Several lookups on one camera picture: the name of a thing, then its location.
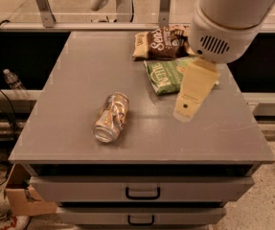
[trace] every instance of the brown chip bag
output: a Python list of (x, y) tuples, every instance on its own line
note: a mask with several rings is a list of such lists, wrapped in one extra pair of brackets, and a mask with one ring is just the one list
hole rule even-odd
[(188, 55), (188, 27), (174, 25), (135, 36), (134, 58), (173, 59)]

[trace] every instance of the yellow object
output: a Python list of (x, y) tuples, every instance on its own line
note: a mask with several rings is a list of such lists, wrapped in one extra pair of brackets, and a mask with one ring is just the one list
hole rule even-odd
[(219, 78), (217, 65), (198, 58), (185, 69), (181, 89), (177, 95), (174, 117), (190, 121)]

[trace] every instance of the drawer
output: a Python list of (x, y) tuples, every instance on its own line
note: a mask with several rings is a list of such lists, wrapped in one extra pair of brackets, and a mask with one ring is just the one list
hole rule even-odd
[(39, 194), (54, 202), (236, 201), (254, 184), (251, 177), (33, 176)]
[[(133, 227), (127, 227), (123, 225), (109, 225), (104, 226), (89, 226), (89, 225), (75, 225), (74, 230), (127, 230), (133, 229)], [(209, 225), (177, 225), (175, 226), (152, 226), (151, 228), (135, 228), (135, 229), (157, 229), (157, 230), (209, 230)]]
[(218, 223), (224, 208), (155, 208), (155, 207), (58, 207), (63, 222), (88, 226), (164, 227)]

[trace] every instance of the green snack bag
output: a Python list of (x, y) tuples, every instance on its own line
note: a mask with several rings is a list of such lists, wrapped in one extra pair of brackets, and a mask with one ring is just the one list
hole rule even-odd
[(179, 92), (185, 68), (193, 60), (195, 57), (183, 57), (170, 61), (144, 61), (156, 95)]

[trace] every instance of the snack bag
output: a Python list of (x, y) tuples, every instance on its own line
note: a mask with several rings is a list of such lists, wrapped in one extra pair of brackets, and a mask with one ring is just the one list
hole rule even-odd
[(187, 65), (195, 59), (196, 57), (183, 57), (170, 61), (144, 61), (150, 83), (156, 95), (178, 92)]
[(135, 36), (134, 58), (173, 59), (188, 55), (188, 27), (169, 26)]

